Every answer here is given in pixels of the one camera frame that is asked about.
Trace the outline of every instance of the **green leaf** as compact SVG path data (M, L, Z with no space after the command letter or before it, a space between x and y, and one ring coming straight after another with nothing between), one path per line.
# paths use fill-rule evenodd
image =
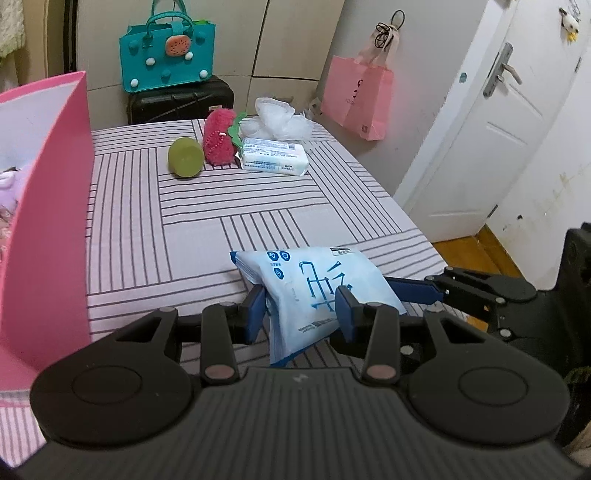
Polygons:
M240 122L245 118L246 112L239 113L234 119L233 124L230 125L230 127L228 128L228 135L230 135L230 137L232 138L232 143L236 145L238 151L240 152L240 155L242 155L243 147L242 138L240 138Z

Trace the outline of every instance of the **pink shopping bag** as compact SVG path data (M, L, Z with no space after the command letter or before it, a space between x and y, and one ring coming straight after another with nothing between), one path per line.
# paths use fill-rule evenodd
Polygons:
M387 60L400 39L398 31L392 29L392 41L386 49L375 47L375 31L357 58L333 57L326 80L322 113L366 140L386 136L394 86L394 73Z

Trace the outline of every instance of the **barcode label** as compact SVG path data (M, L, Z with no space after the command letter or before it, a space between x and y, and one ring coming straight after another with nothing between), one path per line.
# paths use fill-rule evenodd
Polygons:
M345 254L351 253L351 249L345 248L345 247L330 247L330 250L332 251L332 253L335 257L338 257L339 255L345 255Z

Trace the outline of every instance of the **white wall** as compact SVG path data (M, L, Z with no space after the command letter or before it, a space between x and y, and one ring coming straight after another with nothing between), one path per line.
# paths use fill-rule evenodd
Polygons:
M546 139L488 225L527 280L556 281L566 230L591 221L591 50Z
M354 57L376 23L389 22L396 9L406 13L394 59L395 87L387 137L366 142L325 117L320 120L390 194L396 191L444 104L485 7L486 0L399 0L394 4L345 0L320 81L321 95L332 55Z

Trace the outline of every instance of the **stuffed toy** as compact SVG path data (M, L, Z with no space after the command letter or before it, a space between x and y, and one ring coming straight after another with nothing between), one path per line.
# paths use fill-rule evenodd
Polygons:
M562 26L567 32L567 39L569 42L577 40L579 36L579 22L577 19L569 14L564 8L559 8L558 11L562 15Z
M205 160L214 166L229 165L234 162L236 150L228 129L236 119L236 112L218 108L209 114L203 127L203 151Z

